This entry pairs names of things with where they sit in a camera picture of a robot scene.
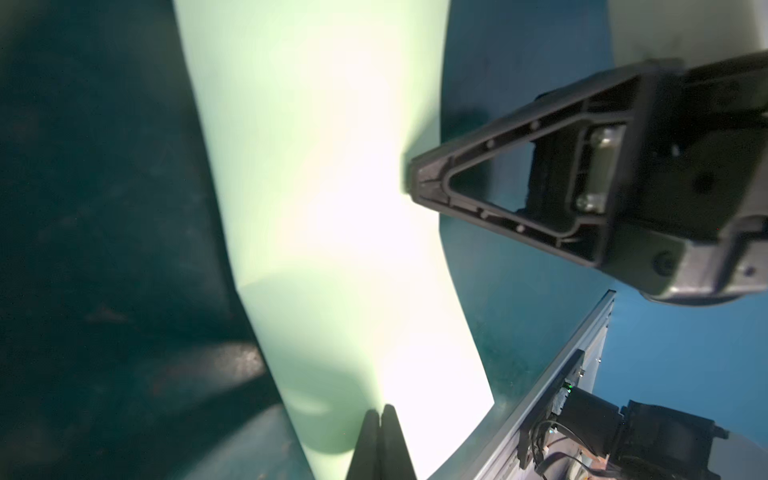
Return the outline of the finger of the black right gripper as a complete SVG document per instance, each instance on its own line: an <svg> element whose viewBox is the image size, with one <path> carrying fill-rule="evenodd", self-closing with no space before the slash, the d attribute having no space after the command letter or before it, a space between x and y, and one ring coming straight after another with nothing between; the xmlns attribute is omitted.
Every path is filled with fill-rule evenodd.
<svg viewBox="0 0 768 480"><path fill-rule="evenodd" d="M670 125L684 65L603 71L414 158L412 200L571 262L597 267L640 160Z"/></svg>

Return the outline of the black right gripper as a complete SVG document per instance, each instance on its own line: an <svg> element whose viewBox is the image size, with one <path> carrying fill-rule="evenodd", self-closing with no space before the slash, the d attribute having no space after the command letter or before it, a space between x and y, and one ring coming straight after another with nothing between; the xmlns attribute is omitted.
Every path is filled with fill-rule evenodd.
<svg viewBox="0 0 768 480"><path fill-rule="evenodd" d="M687 71L635 185L602 273L669 305L766 291L766 51Z"/></svg>

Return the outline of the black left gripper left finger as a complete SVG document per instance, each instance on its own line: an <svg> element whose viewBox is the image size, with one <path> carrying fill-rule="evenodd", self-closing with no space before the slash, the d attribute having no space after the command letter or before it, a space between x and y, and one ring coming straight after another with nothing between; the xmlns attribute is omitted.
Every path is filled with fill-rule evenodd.
<svg viewBox="0 0 768 480"><path fill-rule="evenodd" d="M380 415L376 410L366 412L354 453L346 475L347 480L378 480Z"/></svg>

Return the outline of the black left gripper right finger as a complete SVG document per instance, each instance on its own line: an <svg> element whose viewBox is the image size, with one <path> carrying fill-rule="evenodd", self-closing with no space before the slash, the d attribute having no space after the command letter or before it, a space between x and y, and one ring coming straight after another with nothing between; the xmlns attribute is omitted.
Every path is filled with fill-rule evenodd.
<svg viewBox="0 0 768 480"><path fill-rule="evenodd" d="M384 480L416 480L397 411L384 406L380 420L380 478Z"/></svg>

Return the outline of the light green paper sheet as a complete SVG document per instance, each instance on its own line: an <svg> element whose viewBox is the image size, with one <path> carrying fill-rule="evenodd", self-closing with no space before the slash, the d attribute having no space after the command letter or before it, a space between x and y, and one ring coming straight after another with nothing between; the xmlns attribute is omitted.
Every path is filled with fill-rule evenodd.
<svg viewBox="0 0 768 480"><path fill-rule="evenodd" d="M493 404L439 217L405 187L440 140L445 1L174 5L234 284L314 476L396 410L426 479Z"/></svg>

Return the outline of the aluminium front rail platform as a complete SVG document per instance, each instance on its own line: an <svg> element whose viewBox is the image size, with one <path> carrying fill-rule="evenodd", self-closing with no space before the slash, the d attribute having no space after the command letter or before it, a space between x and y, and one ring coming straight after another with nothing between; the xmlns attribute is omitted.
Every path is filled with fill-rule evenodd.
<svg viewBox="0 0 768 480"><path fill-rule="evenodd" d="M616 292L609 290L586 316L565 346L521 399L496 402L468 439L432 475L434 479L533 479L530 456L519 458L522 428L533 422L545 397L568 380L592 391L614 309Z"/></svg>

